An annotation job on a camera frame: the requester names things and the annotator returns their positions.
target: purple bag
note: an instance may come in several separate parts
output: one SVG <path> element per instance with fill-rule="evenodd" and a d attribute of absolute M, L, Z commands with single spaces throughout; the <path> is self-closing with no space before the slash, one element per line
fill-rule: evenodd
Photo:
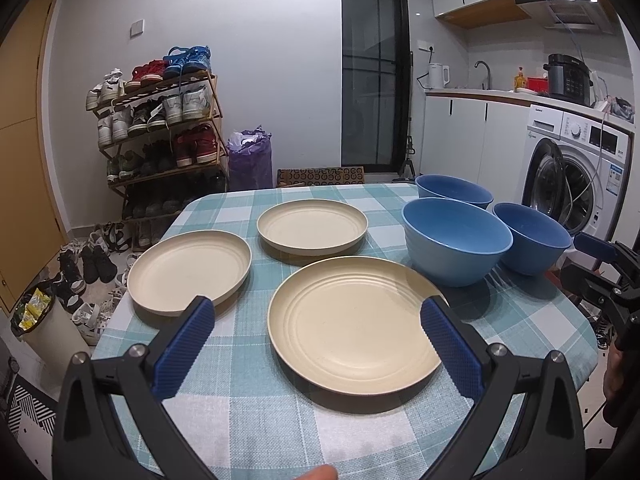
<path fill-rule="evenodd" d="M 273 187 L 271 134 L 262 129 L 234 132 L 227 141 L 229 150 L 229 191 Z"/>

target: sticker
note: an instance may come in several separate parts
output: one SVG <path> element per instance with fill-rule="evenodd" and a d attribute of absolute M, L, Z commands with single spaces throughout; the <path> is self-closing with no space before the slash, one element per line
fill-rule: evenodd
<path fill-rule="evenodd" d="M 607 180 L 607 191 L 618 196 L 622 184 L 622 168 L 612 164 L 609 168 L 609 179 Z"/>

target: screw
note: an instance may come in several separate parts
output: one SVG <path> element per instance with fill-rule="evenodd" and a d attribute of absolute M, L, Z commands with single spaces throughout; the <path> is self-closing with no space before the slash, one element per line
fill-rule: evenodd
<path fill-rule="evenodd" d="M 88 357 L 89 356 L 84 352 L 78 352 L 77 354 L 73 355 L 73 357 L 71 358 L 71 362 L 75 365 L 81 365 L 87 360 Z"/>
<path fill-rule="evenodd" d="M 502 343 L 494 343 L 489 346 L 489 352 L 496 357 L 502 357 L 503 355 L 507 355 L 507 347 Z"/>
<path fill-rule="evenodd" d="M 131 357 L 142 357 L 146 352 L 146 346 L 137 344 L 129 348 L 127 352 Z"/>
<path fill-rule="evenodd" d="M 551 360 L 555 363 L 562 363 L 564 362 L 564 354 L 562 354 L 562 352 L 559 352 L 558 350 L 552 350 Z"/>

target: range hood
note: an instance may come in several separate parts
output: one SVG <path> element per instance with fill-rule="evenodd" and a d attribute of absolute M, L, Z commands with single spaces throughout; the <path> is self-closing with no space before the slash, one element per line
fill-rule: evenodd
<path fill-rule="evenodd" d="M 600 0 L 515 0 L 545 28 L 613 34 L 613 24 Z"/>

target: red box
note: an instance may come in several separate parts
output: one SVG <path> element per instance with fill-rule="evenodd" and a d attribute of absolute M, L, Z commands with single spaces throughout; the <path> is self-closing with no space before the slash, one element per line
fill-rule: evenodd
<path fill-rule="evenodd" d="M 543 77 L 527 77 L 527 88 L 534 92 L 549 92 L 549 81 Z"/>

